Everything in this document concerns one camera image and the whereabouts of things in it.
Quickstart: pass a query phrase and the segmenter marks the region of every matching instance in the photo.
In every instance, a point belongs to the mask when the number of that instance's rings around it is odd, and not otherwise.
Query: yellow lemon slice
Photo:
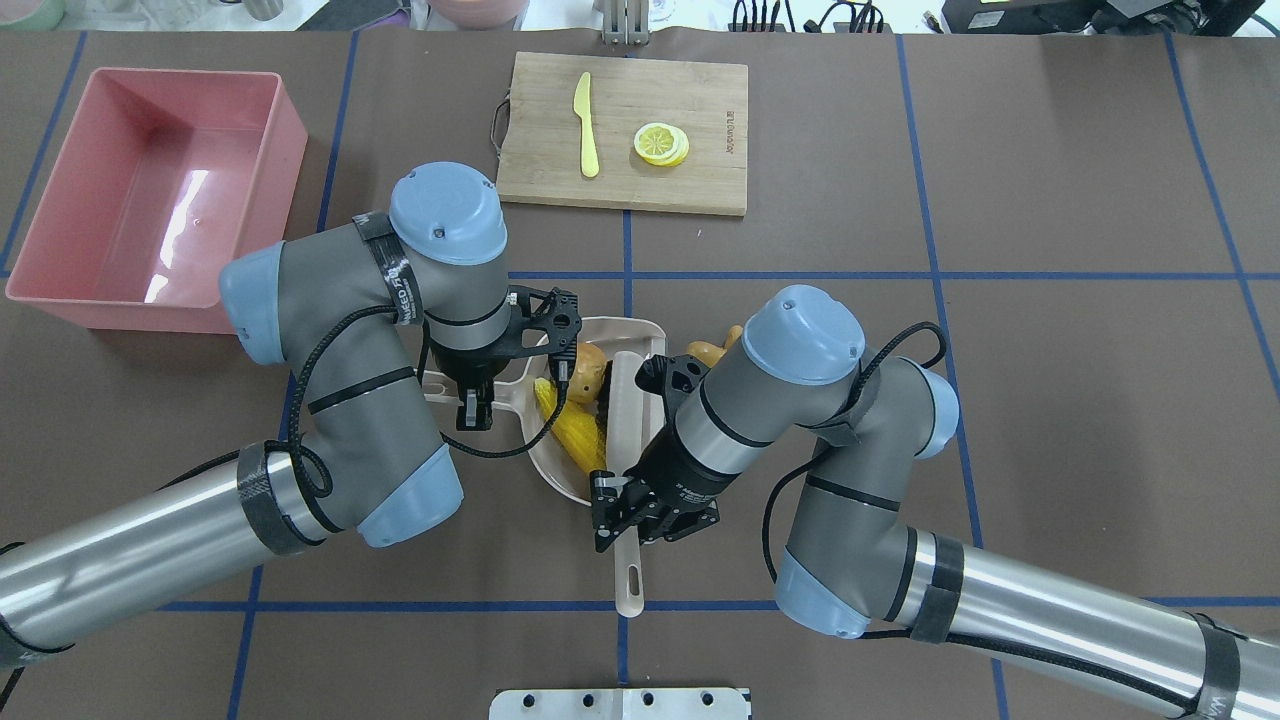
[[[684,163],[685,158],[689,158],[689,136],[685,135],[685,131],[675,126],[671,126],[671,129],[675,131],[676,135],[676,146],[672,149],[673,152],[671,158],[666,160],[652,161],[654,165],[658,165],[660,168],[675,168],[676,165]]]
[[[689,137],[685,132],[667,123],[648,123],[636,131],[632,140],[636,155],[652,165],[667,165],[681,151],[689,152]]]

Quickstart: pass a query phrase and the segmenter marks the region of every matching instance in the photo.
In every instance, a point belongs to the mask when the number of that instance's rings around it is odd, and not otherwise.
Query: pink plastic bin
[[[275,73],[95,70],[5,295],[86,328],[230,333],[218,273],[280,240],[306,142]]]

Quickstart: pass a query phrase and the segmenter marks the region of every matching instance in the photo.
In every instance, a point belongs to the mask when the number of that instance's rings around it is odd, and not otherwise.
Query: bowl
[[[232,333],[218,274],[280,240],[306,141],[275,73],[95,70],[5,295],[87,328]]]
[[[604,351],[604,356],[613,360],[621,351],[635,352],[641,357],[662,355],[667,352],[667,333],[660,327],[649,320],[635,318],[582,318],[582,329],[577,336],[579,342],[590,342]],[[530,357],[525,364],[525,370],[513,382],[494,383],[494,404],[498,410],[515,413],[520,418],[520,430],[525,441],[532,439],[538,430],[543,428],[545,420],[538,410],[538,398],[534,395],[534,379],[547,377],[547,356]],[[613,377],[611,382],[618,382]],[[426,400],[457,405],[457,386],[440,373],[429,372],[422,378]],[[635,388],[635,393],[628,393],[643,405],[640,413],[640,446],[644,447],[649,438],[658,434],[664,421],[662,398],[648,395]],[[564,452],[554,434],[548,434],[529,451],[538,474],[547,480],[547,484],[556,488],[556,492],[572,500],[579,505],[590,506],[590,488],[586,473]]]

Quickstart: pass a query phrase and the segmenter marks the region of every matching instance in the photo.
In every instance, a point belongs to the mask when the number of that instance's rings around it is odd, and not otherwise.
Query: black tape band
[[[881,497],[878,495],[870,495],[854,488],[846,488],[845,486],[836,484],[831,480],[824,480],[822,478],[815,478],[809,475],[805,480],[806,486],[815,487],[820,491],[829,492],[831,495],[838,495],[840,497],[861,502],[864,505],[870,505],[872,507],[879,507],[881,510],[888,510],[891,512],[897,512],[902,507],[901,502],[895,502],[887,497]]]
[[[933,579],[924,588],[920,611],[911,626],[911,639],[941,644],[951,633],[951,621],[960,606],[964,584],[964,546],[959,541],[933,536]]]
[[[915,528],[906,528],[906,556],[902,559],[902,574],[897,579],[897,592],[893,593],[893,603],[888,606],[884,619],[890,623],[897,620],[897,614],[902,611],[902,602],[906,600],[906,591],[911,587],[911,574],[915,570]]]
[[[1240,648],[1236,635],[1217,626],[1208,615],[1189,614],[1204,635],[1204,679],[1192,698],[1196,716],[1210,720],[1226,719],[1235,710],[1235,694],[1240,691]]]
[[[32,662],[47,660],[59,652],[65,652],[72,647],[70,644],[64,644],[63,647],[49,648],[23,642],[13,632],[4,615],[0,615],[0,667],[31,665]]]
[[[266,471],[266,448],[261,443],[241,450],[236,466],[236,492],[248,527],[259,542],[275,555],[297,555],[324,542],[302,534],[293,520],[280,512],[280,503]]]
[[[506,299],[503,299],[503,301],[499,302],[498,306],[494,307],[493,310],[489,310],[484,315],[480,315],[479,318],[474,318],[471,320],[445,320],[444,318],[433,315],[430,313],[428,313],[426,316],[430,318],[433,323],[439,323],[442,325],[449,325],[451,328],[462,328],[462,327],[466,327],[466,325],[475,325],[475,324],[483,323],[483,322],[488,320],[489,318],[493,318],[494,315],[497,315],[503,307],[509,307],[509,305],[507,305],[507,300]]]
[[[339,402],[346,402],[353,397],[360,397],[366,392],[372,392],[383,386],[389,386],[408,378],[417,378],[417,375],[413,374],[413,368],[406,366],[398,370],[392,370],[390,373],[383,373],[376,378],[369,378],[367,380],[344,387],[338,392],[330,392],[319,400],[312,400],[307,404],[307,411],[315,415],[321,410],[328,410],[329,407],[338,405]]]
[[[351,222],[356,223],[356,232],[374,254],[378,269],[381,270],[387,292],[397,307],[396,324],[421,323],[422,297],[419,295],[417,277],[404,256],[404,246],[401,245],[390,218],[387,213],[365,213]]]
[[[699,383],[698,384],[698,400],[700,400],[703,402],[703,410],[707,411],[707,416],[710,418],[712,424],[714,424],[716,428],[719,429],[719,432],[722,432],[726,436],[728,436],[733,442],[736,442],[739,445],[745,445],[746,447],[769,447],[771,443],[768,443],[768,442],[760,442],[758,439],[751,439],[749,437],[739,434],[737,432],[733,430],[733,428],[728,427],[724,423],[724,420],[721,420],[721,416],[717,415],[716,410],[712,407],[710,401],[707,400],[707,384],[705,383]]]

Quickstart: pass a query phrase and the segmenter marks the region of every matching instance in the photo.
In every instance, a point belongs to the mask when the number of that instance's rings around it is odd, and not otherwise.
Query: blue grid line
[[[1165,607],[1280,607],[1280,596],[1184,596],[1148,597]]]
[[[631,259],[631,210],[622,211],[622,315],[630,318],[635,307],[635,268]]]
[[[1169,68],[1174,73],[1174,85],[1178,87],[1178,101],[1183,106],[1183,118],[1187,120],[1187,132],[1192,138],[1192,147],[1196,150],[1196,160],[1199,161],[1201,174],[1204,177],[1204,187],[1208,190],[1210,201],[1213,204],[1213,214],[1217,215],[1217,227],[1222,231],[1222,241],[1226,242],[1226,251],[1231,255],[1231,265],[1235,268],[1235,277],[1240,283],[1240,293],[1244,296],[1244,307],[1249,311],[1249,320],[1253,323],[1253,333],[1258,337],[1258,346],[1262,350],[1262,360],[1267,365],[1271,375],[1271,388],[1280,400],[1280,372],[1276,369],[1275,356],[1271,355],[1271,346],[1267,343],[1266,331],[1262,328],[1262,318],[1258,316],[1258,307],[1253,304],[1253,292],[1249,290],[1249,281],[1244,275],[1244,264],[1240,261],[1240,251],[1235,246],[1231,236],[1231,225],[1226,222],[1226,210],[1222,209],[1222,199],[1217,193],[1217,183],[1213,182],[1213,173],[1208,168],[1208,159],[1204,156],[1204,147],[1201,146],[1199,131],[1196,129],[1196,118],[1192,115],[1192,105],[1187,99],[1187,87],[1183,85],[1183,70],[1178,64],[1178,50],[1174,47],[1174,36],[1165,33],[1165,50],[1169,53]]]
[[[511,279],[517,281],[621,281],[618,270],[511,270]]]
[[[938,325],[943,334],[951,338],[951,328],[947,324],[947,302],[942,295],[942,277],[938,268],[938,249],[933,240],[933,214],[929,211],[929,193],[924,184],[924,160],[920,156],[920,138],[915,127],[915,108],[911,102],[911,79],[906,68],[906,46],[902,36],[895,36],[897,41],[897,69],[902,78],[902,102],[906,108],[906,132],[911,140],[911,161],[915,165],[915,191],[920,199],[920,219],[924,225],[924,246],[929,254],[929,273],[933,281],[933,304],[938,313]],[[946,356],[947,374],[951,377],[951,386],[960,395],[960,382],[956,375],[955,345]],[[956,424],[956,447],[960,451],[960,473],[964,477],[965,502],[969,506],[969,529],[973,533],[973,544],[982,547],[982,520],[978,516],[978,493],[973,484],[973,466],[969,461],[969,438],[964,430],[964,414]]]
[[[248,671],[248,651],[253,641],[253,619],[256,612],[257,594],[262,588],[262,566],[253,568],[253,575],[248,583],[248,601],[244,603],[244,625],[241,626],[241,646],[236,653],[236,674],[232,676],[232,694],[227,702],[227,720],[236,720],[239,715],[241,693],[244,691],[244,674]]]
[[[1005,691],[1005,665],[991,659],[991,675],[996,679],[996,714],[1000,720],[1009,720],[1009,693]]]
[[[628,644],[631,641],[631,620],[618,615],[618,687],[631,684],[631,657]]]
[[[1153,596],[1148,602],[1165,607],[1280,607],[1280,596]],[[246,612],[256,614],[381,614],[381,615],[448,615],[477,612],[616,612],[612,600],[500,600],[500,601],[305,601],[259,600],[251,603],[236,600],[179,600],[157,612]],[[645,612],[780,612],[772,600],[650,600]]]
[[[1236,273],[1036,272],[1036,270],[512,270],[530,281],[1138,281],[1235,282]],[[1254,281],[1276,281],[1280,273],[1245,273]]]
[[[72,81],[76,79],[76,70],[79,68],[81,56],[84,54],[86,38],[88,38],[88,33],[81,31],[79,38],[76,41],[76,51],[72,53],[72,61],[67,67],[67,76],[63,77],[63,87],[58,91],[58,100],[54,101],[54,111],[49,114],[49,122],[45,123],[45,135],[40,138],[40,146],[36,147],[36,159],[31,161],[27,183],[22,186],[18,208],[13,213],[13,222],[9,223],[9,233],[5,234],[4,247],[0,249],[0,278],[9,277],[9,254],[13,252],[14,241],[18,240],[18,228],[27,214],[27,204],[31,202],[31,193],[36,190],[36,178],[40,177],[40,169],[45,165],[45,152],[49,151],[49,143],[54,138],[58,119],[61,117],[63,106],[67,104],[67,95],[72,90]]]
[[[338,100],[338,119],[333,123],[333,149],[329,150],[329,167],[324,173],[324,192],[320,195],[320,215],[316,218],[316,232],[324,232],[329,220],[329,199],[333,196],[333,177],[338,173],[338,149],[342,147],[342,128],[347,122],[347,100],[351,97],[351,78],[356,74],[356,49],[360,47],[360,31],[351,33],[347,47],[347,70],[342,77],[342,96]]]

